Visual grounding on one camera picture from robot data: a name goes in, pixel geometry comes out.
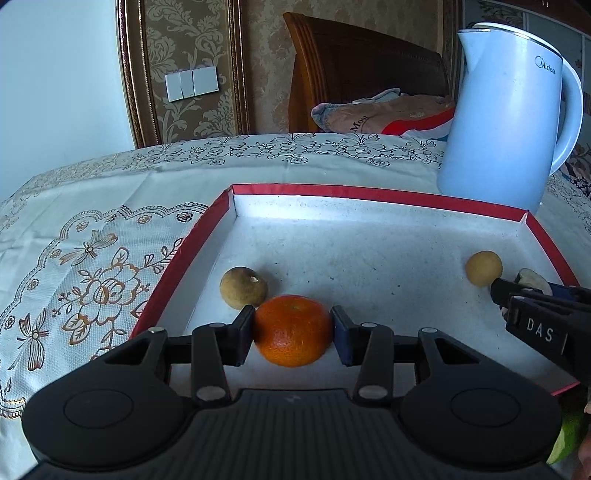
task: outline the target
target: green object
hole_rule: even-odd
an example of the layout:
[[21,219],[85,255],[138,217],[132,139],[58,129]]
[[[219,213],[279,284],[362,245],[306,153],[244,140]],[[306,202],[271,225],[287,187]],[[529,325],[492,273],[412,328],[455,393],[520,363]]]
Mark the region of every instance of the green object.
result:
[[589,416],[583,412],[587,404],[587,389],[581,386],[563,393],[558,399],[562,412],[562,427],[547,463],[564,459],[579,448],[587,434]]

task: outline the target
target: midea logo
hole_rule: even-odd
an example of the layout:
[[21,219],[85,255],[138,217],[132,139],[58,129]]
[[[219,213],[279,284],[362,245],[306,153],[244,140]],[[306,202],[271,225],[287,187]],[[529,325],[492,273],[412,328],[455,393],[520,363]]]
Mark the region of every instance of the midea logo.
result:
[[553,69],[553,68],[552,68],[550,65],[548,65],[548,64],[547,64],[547,63],[544,61],[544,59],[543,59],[542,57],[540,57],[539,55],[538,55],[538,56],[537,56],[537,57],[534,59],[534,61],[535,61],[535,65],[536,65],[538,68],[540,68],[540,69],[546,69],[546,70],[548,70],[549,72],[556,73],[556,72],[554,71],[554,69]]

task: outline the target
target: gold picture frame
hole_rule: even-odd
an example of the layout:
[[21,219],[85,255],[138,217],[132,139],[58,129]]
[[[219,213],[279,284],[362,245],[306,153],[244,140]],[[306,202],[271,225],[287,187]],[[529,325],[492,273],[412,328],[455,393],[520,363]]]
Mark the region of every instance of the gold picture frame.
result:
[[[152,90],[146,29],[150,19],[147,18],[145,3],[145,0],[117,0],[116,3],[122,78],[137,148],[162,144],[166,140],[166,132],[163,135],[159,124],[161,118],[158,117],[158,102],[162,97],[155,96]],[[229,65],[226,70],[231,72],[227,81],[232,82],[229,87],[232,90],[233,133],[245,135],[251,133],[252,112],[243,49],[242,0],[225,0],[224,5],[223,29],[227,29],[225,47]],[[187,135],[177,140],[187,140]]]
[[457,101],[462,72],[462,46],[457,31],[463,28],[463,0],[439,0],[438,44],[447,72],[450,95]]

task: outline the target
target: tray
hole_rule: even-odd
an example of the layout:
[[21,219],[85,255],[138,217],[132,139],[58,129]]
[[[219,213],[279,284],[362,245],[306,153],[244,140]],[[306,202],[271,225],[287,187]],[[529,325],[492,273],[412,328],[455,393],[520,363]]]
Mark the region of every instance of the tray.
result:
[[[521,209],[432,194],[362,187],[234,185],[183,241],[132,333],[158,324],[189,334],[237,314],[219,295],[225,271],[246,266],[269,282],[269,296],[299,294],[327,308],[342,305],[356,323],[390,326],[399,335],[436,327],[559,393],[574,378],[505,331],[487,288],[465,278],[475,252],[493,250],[503,278],[531,268],[546,280],[577,285],[568,264],[535,217]],[[189,394],[187,366],[171,385]],[[331,346],[317,362],[283,368],[251,347],[245,364],[225,367],[240,388],[348,388],[358,367],[344,367]],[[412,365],[395,373],[395,393],[414,386]]]

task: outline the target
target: white wall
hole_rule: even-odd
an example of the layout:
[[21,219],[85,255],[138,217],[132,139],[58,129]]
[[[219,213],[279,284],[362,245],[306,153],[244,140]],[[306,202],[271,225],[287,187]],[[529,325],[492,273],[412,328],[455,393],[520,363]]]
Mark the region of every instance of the white wall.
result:
[[0,9],[0,202],[32,176],[131,150],[115,0]]

